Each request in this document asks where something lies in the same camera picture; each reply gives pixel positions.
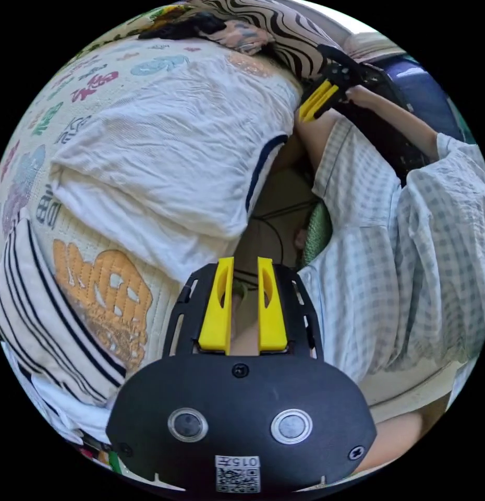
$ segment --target qr code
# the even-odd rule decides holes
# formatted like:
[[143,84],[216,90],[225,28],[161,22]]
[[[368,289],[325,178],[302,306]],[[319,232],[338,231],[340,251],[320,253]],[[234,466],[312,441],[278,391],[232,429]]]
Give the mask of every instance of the qr code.
[[260,492],[260,469],[217,468],[216,490],[232,493]]

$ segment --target black cable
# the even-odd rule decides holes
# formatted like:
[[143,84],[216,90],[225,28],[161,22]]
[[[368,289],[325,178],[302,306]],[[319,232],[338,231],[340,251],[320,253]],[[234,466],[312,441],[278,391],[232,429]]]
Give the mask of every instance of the black cable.
[[279,231],[277,231],[275,226],[272,223],[269,223],[266,219],[262,219],[262,218],[258,218],[258,217],[253,217],[252,219],[255,221],[260,221],[260,222],[266,224],[275,233],[275,235],[277,236],[277,238],[279,240],[279,246],[281,247],[281,258],[280,258],[279,262],[280,262],[280,264],[282,264],[284,261],[284,244],[283,244],[283,239],[279,235]]
[[[289,205],[287,207],[283,207],[281,209],[276,209],[276,210],[267,212],[266,214],[263,214],[261,216],[252,216],[251,217],[251,219],[253,221],[259,221],[261,223],[266,224],[277,236],[277,239],[279,240],[279,246],[281,249],[280,264],[283,264],[283,261],[284,261],[284,243],[283,243],[283,240],[281,238],[281,235],[279,234],[279,231],[277,231],[275,226],[271,222],[269,222],[268,219],[276,218],[279,216],[287,216],[288,214],[292,214],[293,212],[298,212],[299,210],[303,210],[303,209],[307,209],[309,207],[312,207],[316,203],[317,203],[317,201],[315,199],[307,200],[305,202],[299,202],[297,204],[292,204],[292,205]],[[235,269],[234,273],[238,273],[240,275],[246,275],[246,276],[253,277],[253,278],[258,278],[258,275],[256,273],[252,273],[250,271]],[[251,289],[248,289],[248,291],[258,290],[258,284],[251,282],[250,280],[248,280],[246,278],[242,278],[242,277],[235,277],[235,278],[239,282],[243,282],[246,285],[249,285],[250,287],[252,287]]]
[[279,216],[287,216],[288,214],[292,214],[293,212],[298,212],[302,209],[313,207],[316,203],[316,199],[307,200],[304,202],[299,202],[297,204],[288,205],[287,207],[282,207],[281,209],[272,210],[270,212],[267,212],[266,214],[262,214],[261,216],[254,216],[254,218],[268,220],[277,218]]

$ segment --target forearm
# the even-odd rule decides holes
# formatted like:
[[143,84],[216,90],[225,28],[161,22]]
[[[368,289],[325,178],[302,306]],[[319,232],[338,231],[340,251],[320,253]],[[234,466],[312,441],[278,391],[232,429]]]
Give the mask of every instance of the forearm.
[[404,110],[397,104],[372,93],[368,109],[375,112],[396,128],[406,139],[413,143],[432,162],[439,159],[437,151],[437,132],[423,120]]
[[410,412],[377,424],[377,437],[354,474],[370,470],[402,456],[422,436],[423,416]]

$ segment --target striped pillow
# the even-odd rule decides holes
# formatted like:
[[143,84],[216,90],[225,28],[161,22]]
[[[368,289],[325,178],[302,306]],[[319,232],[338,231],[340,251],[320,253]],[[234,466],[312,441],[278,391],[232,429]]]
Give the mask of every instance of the striped pillow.
[[312,21],[273,0],[188,0],[223,20],[242,19],[274,36],[277,56],[300,79],[319,75],[324,58],[318,45],[340,47]]

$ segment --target mattress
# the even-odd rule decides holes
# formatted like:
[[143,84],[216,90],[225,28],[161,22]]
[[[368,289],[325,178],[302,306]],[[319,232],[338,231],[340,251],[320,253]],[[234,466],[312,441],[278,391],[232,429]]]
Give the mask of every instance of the mattress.
[[[106,35],[112,38],[114,33]],[[127,361],[132,373],[161,356],[178,284],[90,230],[54,198],[48,181],[51,156],[92,115],[185,60],[222,56],[240,71],[280,75],[270,79],[276,85],[295,81],[263,56],[244,56],[206,40],[145,41],[135,35],[92,48],[44,87],[6,148],[0,164],[0,255],[13,217],[26,207],[56,280],[81,305],[95,335]],[[73,279],[81,269],[86,283]],[[128,284],[128,295],[115,294],[113,284],[104,283],[101,269],[112,271],[110,282]],[[95,290],[91,301],[83,294],[86,288]]]

